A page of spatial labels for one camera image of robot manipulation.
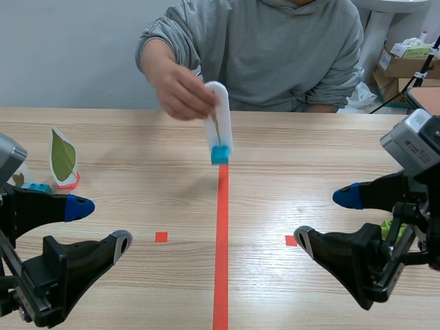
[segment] red square marker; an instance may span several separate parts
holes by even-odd
[[[168,233],[167,232],[156,232],[156,238],[155,238],[154,242],[155,243],[168,242]]]
[[[295,237],[286,235],[286,245],[287,246],[298,246]]]

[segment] blue block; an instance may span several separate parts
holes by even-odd
[[[24,189],[32,189],[42,191],[43,193],[52,194],[52,189],[48,184],[23,184],[21,187]]]
[[[211,151],[212,165],[229,164],[229,148],[227,146],[215,146]]]

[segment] person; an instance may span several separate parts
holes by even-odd
[[[145,29],[135,59],[178,120],[214,111],[199,66],[231,110],[335,113],[362,78],[363,36],[350,0],[181,0]]]

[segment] yellow-green object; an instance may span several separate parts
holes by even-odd
[[[384,221],[383,224],[380,226],[380,229],[382,230],[382,239],[385,239],[388,236],[388,233],[390,232],[391,229],[391,224],[393,222],[390,221]],[[406,224],[402,224],[399,230],[399,234],[397,235],[397,241],[396,243],[399,242],[400,238],[402,237],[402,235],[404,234],[404,231],[406,229]]]
[[[72,173],[76,163],[75,148],[52,129],[52,167],[56,178],[59,181],[65,181]]]

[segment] wooden table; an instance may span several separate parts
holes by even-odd
[[[409,267],[391,299],[369,312],[285,235],[301,225],[353,232],[390,215],[345,210],[334,190],[391,173],[379,139],[402,117],[233,113],[236,153],[230,165],[229,329],[436,329],[440,274]],[[76,144],[81,182],[95,201],[88,218],[39,228],[19,240],[26,259],[42,238],[101,240],[126,229],[134,242],[57,329],[212,328],[218,168],[211,166],[201,122],[155,111],[0,109],[0,131],[28,151],[41,182],[50,127]],[[167,231],[168,243],[154,243]],[[17,313],[5,330],[33,329]]]
[[[424,108],[432,115],[440,116],[440,87],[415,87],[408,90],[416,108]]]

